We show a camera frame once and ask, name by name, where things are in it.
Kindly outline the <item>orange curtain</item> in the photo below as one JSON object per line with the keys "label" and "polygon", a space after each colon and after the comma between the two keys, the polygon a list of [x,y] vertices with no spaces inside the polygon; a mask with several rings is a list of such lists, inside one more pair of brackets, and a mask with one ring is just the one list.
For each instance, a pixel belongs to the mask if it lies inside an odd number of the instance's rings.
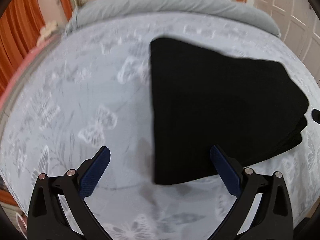
{"label": "orange curtain", "polygon": [[11,0],[1,16],[1,93],[36,46],[42,26],[38,0]]}

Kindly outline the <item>butterfly patterned bed sheet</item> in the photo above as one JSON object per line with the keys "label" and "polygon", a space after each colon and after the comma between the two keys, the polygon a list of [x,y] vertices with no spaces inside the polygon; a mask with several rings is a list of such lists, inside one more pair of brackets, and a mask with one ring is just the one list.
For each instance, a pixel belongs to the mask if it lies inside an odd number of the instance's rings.
{"label": "butterfly patterned bed sheet", "polygon": [[207,239],[232,207],[219,176],[176,186],[151,181],[149,43],[161,35],[192,40],[235,57],[281,62],[319,108],[319,86],[281,40],[216,16],[149,13],[73,31],[21,91],[1,140],[1,177],[23,212],[37,176],[60,176],[111,150],[86,202],[115,239]]}

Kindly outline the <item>grey folded duvet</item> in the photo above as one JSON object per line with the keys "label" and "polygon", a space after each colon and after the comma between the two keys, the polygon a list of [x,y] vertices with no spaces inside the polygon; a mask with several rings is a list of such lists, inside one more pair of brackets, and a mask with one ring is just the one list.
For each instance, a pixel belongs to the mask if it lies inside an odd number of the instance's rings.
{"label": "grey folded duvet", "polygon": [[223,0],[92,0],[75,9],[66,25],[69,35],[79,28],[111,18],[150,12],[187,12],[242,22],[280,37],[280,29],[266,12],[241,2]]}

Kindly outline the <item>pink topped side cabinet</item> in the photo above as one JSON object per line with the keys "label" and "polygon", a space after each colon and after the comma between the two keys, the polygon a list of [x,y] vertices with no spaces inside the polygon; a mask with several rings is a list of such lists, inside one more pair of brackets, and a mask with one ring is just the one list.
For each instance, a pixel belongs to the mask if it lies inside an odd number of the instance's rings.
{"label": "pink topped side cabinet", "polygon": [[38,68],[40,63],[60,43],[61,36],[61,34],[53,35],[38,47],[29,51],[26,58],[22,61],[9,81],[5,92],[1,96],[1,125],[7,122],[23,87],[27,84],[29,78]]}

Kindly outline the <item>black pants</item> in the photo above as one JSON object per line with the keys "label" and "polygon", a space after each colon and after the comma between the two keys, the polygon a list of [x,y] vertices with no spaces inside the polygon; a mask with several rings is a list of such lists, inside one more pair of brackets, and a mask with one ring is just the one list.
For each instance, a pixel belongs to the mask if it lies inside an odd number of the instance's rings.
{"label": "black pants", "polygon": [[214,146],[249,166],[302,142],[309,101],[279,62],[159,37],[150,72],[158,185],[215,175]]}

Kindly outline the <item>white flower plush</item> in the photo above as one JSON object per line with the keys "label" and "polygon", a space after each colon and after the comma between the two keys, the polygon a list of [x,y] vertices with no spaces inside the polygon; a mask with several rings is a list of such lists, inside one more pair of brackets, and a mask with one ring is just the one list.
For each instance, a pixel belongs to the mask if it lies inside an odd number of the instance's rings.
{"label": "white flower plush", "polygon": [[40,36],[37,39],[37,44],[41,44],[50,38],[53,34],[59,31],[59,25],[56,21],[48,22],[40,29]]}

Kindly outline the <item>white wardrobe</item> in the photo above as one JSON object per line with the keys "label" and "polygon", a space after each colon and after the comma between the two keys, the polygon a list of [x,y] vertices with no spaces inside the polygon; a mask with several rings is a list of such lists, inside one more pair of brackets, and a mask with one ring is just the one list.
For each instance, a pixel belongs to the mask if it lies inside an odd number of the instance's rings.
{"label": "white wardrobe", "polygon": [[319,19],[308,0],[254,0],[278,25],[281,40],[319,83]]}

